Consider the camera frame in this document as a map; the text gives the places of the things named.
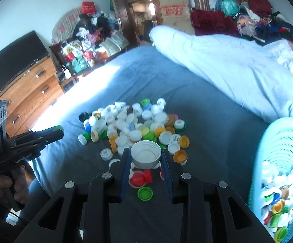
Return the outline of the left hand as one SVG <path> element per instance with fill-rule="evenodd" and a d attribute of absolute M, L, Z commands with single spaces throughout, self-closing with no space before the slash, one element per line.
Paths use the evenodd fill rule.
<path fill-rule="evenodd" d="M 16 171 L 17 178 L 15 179 L 15 183 L 13 183 L 12 179 L 8 176 L 0 175 L 0 202 L 7 204 L 9 200 L 6 197 L 4 189 L 14 187 L 15 201 L 25 204 L 29 197 L 29 189 L 28 184 L 26 182 L 25 177 L 25 167 L 21 166 Z"/>

